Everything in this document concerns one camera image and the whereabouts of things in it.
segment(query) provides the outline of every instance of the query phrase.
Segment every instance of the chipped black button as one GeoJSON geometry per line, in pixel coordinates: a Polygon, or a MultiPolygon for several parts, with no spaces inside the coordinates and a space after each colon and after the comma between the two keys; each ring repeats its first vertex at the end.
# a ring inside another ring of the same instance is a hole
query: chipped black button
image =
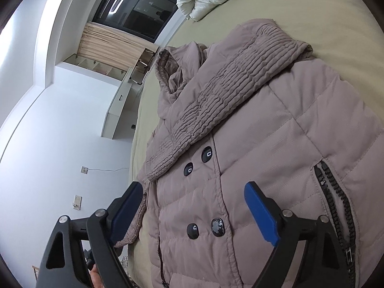
{"type": "Polygon", "coordinates": [[[187,177],[192,173],[193,170],[193,163],[189,162],[187,163],[186,167],[184,168],[184,175],[187,177]]]}
{"type": "Polygon", "coordinates": [[[225,233],[224,222],[221,218],[213,219],[211,222],[212,233],[216,237],[221,237],[225,233]]]}
{"type": "Polygon", "coordinates": [[[201,160],[206,163],[212,158],[212,148],[207,146],[204,148],[203,153],[201,154],[201,160]]]}
{"type": "Polygon", "coordinates": [[[198,238],[198,227],[195,223],[191,223],[187,226],[187,235],[192,240],[198,238]]]}

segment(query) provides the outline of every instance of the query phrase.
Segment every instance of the bed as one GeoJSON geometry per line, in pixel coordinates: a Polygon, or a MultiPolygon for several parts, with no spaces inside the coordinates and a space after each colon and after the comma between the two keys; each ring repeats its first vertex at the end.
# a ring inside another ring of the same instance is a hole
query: bed
{"type": "MultiPolygon", "coordinates": [[[[375,1],[365,2],[383,24],[375,1]]],[[[362,0],[228,0],[201,21],[185,22],[169,45],[176,47],[190,41],[210,45],[226,36],[237,24],[252,18],[274,19],[293,38],[310,43],[315,56],[350,82],[384,122],[384,34],[362,0]]],[[[147,141],[159,121],[159,91],[159,83],[151,71],[140,101],[130,182],[144,163],[147,141]]],[[[129,248],[129,273],[141,288],[152,287],[146,229],[144,216],[139,239],[129,248]]]]}

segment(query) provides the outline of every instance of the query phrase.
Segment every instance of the wall switch plate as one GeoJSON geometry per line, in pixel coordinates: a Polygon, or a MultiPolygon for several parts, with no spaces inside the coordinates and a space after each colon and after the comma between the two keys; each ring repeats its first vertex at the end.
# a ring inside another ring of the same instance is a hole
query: wall switch plate
{"type": "Polygon", "coordinates": [[[82,200],[83,198],[81,197],[81,196],[75,196],[74,197],[74,202],[73,202],[73,208],[75,209],[75,210],[80,210],[80,208],[81,208],[81,200],[82,200]]]}

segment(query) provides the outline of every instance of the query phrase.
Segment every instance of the pink puffer jacket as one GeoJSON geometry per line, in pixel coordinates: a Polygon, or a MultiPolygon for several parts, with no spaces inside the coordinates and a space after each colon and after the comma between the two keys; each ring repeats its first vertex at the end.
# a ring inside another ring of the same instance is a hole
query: pink puffer jacket
{"type": "Polygon", "coordinates": [[[272,246],[244,201],[248,181],[282,209],[332,218],[361,287],[384,253],[384,133],[353,87],[266,19],[208,49],[164,49],[157,77],[161,120],[126,238],[147,208],[154,288],[254,284],[272,246]]]}

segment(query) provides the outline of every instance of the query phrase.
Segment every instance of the zippered pocket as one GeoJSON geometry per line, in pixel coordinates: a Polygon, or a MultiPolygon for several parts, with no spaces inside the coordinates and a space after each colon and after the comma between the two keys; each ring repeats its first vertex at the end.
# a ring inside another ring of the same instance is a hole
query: zippered pocket
{"type": "Polygon", "coordinates": [[[169,284],[166,282],[166,278],[164,276],[164,265],[163,265],[163,257],[161,254],[161,249],[160,249],[160,232],[159,232],[159,245],[157,247],[157,254],[159,255],[160,259],[160,276],[161,276],[161,283],[164,288],[169,288],[169,284]]]}
{"type": "Polygon", "coordinates": [[[354,262],[356,249],[356,229],[355,224],[353,222],[351,204],[349,203],[346,194],[337,183],[329,166],[323,160],[321,160],[316,166],[314,166],[314,173],[316,175],[317,180],[319,181],[320,187],[324,193],[325,199],[330,209],[337,239],[339,240],[341,250],[343,251],[346,258],[349,274],[349,283],[351,288],[354,288],[356,281],[356,271],[354,262]],[[339,198],[342,201],[344,216],[348,227],[349,241],[346,241],[344,238],[343,226],[340,221],[339,213],[337,212],[337,206],[335,203],[334,196],[335,198],[339,198]]]}

